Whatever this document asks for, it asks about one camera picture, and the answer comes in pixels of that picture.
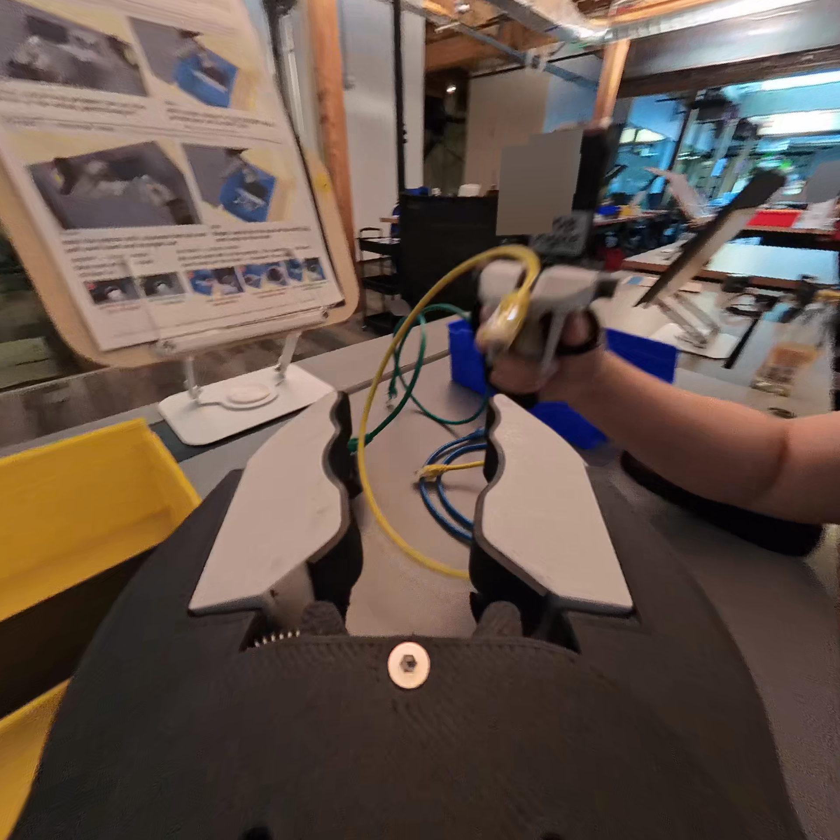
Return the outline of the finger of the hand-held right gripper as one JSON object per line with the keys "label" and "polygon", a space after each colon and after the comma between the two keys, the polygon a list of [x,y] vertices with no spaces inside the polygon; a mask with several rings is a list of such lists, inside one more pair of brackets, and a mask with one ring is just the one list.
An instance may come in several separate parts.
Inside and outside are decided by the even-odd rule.
{"label": "finger of the hand-held right gripper", "polygon": [[479,273],[478,303],[482,312],[496,308],[500,300],[520,288],[526,267],[512,259],[495,259]]}
{"label": "finger of the hand-held right gripper", "polygon": [[614,296],[622,279],[615,273],[587,268],[546,268],[534,281],[528,300],[528,318],[564,319],[598,299]]}

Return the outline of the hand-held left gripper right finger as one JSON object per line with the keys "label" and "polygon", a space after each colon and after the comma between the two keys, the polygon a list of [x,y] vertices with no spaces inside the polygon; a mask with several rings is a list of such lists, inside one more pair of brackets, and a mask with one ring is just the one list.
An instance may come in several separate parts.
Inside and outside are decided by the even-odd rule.
{"label": "hand-held left gripper right finger", "polygon": [[537,595],[582,612],[634,610],[586,463],[561,436],[505,395],[490,399],[486,466],[471,548]]}

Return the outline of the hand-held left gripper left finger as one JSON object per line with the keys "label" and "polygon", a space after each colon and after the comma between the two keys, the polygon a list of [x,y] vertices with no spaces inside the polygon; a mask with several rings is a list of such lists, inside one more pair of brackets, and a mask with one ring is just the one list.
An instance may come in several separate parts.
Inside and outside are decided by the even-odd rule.
{"label": "hand-held left gripper left finger", "polygon": [[331,392],[249,458],[189,603],[190,614],[346,616],[354,588],[352,416]]}

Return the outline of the yellow plastic bin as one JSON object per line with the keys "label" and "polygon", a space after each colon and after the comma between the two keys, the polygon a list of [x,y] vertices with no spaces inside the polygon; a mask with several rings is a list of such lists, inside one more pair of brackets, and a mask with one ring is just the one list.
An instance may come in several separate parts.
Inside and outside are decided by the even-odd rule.
{"label": "yellow plastic bin", "polygon": [[2,457],[2,838],[99,625],[200,502],[141,419]]}

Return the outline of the person's right forearm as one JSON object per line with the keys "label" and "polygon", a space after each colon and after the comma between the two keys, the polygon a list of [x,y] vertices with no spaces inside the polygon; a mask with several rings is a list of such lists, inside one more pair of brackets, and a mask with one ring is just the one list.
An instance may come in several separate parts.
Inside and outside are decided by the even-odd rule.
{"label": "person's right forearm", "polygon": [[779,418],[680,390],[610,353],[579,409],[684,490],[793,522],[839,523],[838,412]]}

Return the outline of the person's right hand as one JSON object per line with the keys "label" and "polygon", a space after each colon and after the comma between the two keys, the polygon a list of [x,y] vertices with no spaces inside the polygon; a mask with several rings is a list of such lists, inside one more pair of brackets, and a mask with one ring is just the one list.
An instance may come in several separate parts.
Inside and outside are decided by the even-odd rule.
{"label": "person's right hand", "polygon": [[611,360],[602,326],[592,310],[568,315],[556,350],[561,354],[555,353],[545,363],[513,351],[502,353],[490,363],[489,383],[522,404],[572,405],[599,385]]}

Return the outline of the black utility cart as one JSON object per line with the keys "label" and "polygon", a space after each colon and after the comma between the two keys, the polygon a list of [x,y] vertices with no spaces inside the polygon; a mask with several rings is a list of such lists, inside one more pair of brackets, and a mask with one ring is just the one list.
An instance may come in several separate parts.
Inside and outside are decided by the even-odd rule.
{"label": "black utility cart", "polygon": [[384,335],[396,325],[396,307],[413,308],[442,276],[497,245],[497,194],[400,195],[389,234],[359,229],[358,275],[362,325]]}

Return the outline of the blue plastic bin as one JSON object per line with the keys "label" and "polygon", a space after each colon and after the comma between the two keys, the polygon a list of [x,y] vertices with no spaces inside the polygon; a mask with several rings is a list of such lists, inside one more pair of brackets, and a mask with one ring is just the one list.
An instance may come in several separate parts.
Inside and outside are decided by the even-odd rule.
{"label": "blue plastic bin", "polygon": [[[676,347],[614,329],[605,331],[605,342],[610,351],[639,370],[669,384],[674,381],[679,357]],[[468,321],[458,319],[448,325],[448,350],[451,380],[484,396],[487,390],[484,362]],[[529,411],[579,449],[594,449],[607,441],[599,429],[564,403],[538,402]]]}

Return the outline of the white metal display stand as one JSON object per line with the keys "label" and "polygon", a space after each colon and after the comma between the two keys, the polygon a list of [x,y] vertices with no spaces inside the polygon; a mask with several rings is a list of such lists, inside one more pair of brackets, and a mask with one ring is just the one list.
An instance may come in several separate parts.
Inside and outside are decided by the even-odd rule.
{"label": "white metal display stand", "polygon": [[[666,179],[672,193],[677,198],[680,209],[688,216],[689,221],[693,223],[696,229],[693,236],[681,246],[678,254],[668,264],[669,266],[679,256],[684,246],[714,219],[719,212],[714,215],[693,213],[694,207],[699,206],[698,195],[694,188],[688,184],[684,175],[654,167],[648,167],[647,170],[654,175],[663,176]],[[676,326],[678,330],[676,337],[679,348],[693,354],[698,354],[699,356],[711,358],[710,350],[716,348],[718,339],[721,336],[721,325],[715,316],[710,315],[699,304],[686,297],[683,291],[685,284],[676,293],[667,295],[644,309],[657,309],[669,322]]]}
{"label": "white metal display stand", "polygon": [[307,408],[334,389],[292,361],[307,325],[295,324],[282,335],[278,360],[263,369],[209,385],[198,380],[197,345],[180,353],[183,388],[156,405],[178,440],[204,447],[248,432]]}

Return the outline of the black flat panel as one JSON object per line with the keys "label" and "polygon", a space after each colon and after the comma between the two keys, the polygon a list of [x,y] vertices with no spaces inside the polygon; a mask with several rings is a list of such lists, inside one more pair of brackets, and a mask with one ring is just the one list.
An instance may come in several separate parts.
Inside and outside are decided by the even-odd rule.
{"label": "black flat panel", "polygon": [[667,295],[676,293],[691,281],[719,249],[747,226],[759,208],[786,183],[779,170],[760,171],[723,207],[699,233],[684,246],[679,256],[659,276],[636,303],[646,308]]}

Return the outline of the white work table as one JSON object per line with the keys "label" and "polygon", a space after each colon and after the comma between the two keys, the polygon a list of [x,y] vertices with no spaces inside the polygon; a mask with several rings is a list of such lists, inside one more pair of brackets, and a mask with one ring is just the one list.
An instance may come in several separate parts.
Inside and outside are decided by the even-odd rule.
{"label": "white work table", "polygon": [[824,287],[837,287],[837,253],[735,240],[720,248],[693,279],[721,284],[730,277],[750,277],[759,288],[781,290],[792,289],[802,276],[812,277]]}

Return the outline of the red storage bin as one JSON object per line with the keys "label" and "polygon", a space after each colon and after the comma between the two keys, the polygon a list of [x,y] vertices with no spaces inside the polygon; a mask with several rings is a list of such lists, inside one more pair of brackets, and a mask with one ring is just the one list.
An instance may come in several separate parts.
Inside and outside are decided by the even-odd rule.
{"label": "red storage bin", "polygon": [[745,225],[747,230],[755,230],[760,232],[783,233],[793,232],[796,234],[811,234],[830,236],[833,234],[835,228],[834,219],[824,219],[826,222],[822,226],[810,225],[811,218],[807,216],[808,211],[804,209],[771,209],[762,208]]}

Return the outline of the clear plastic jar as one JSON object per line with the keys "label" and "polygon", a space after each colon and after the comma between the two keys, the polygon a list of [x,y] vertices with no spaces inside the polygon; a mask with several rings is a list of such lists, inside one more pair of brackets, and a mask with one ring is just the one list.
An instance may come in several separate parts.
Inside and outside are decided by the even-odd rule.
{"label": "clear plastic jar", "polygon": [[821,330],[816,322],[803,320],[779,325],[751,388],[773,396],[789,396],[800,374],[816,359]]}

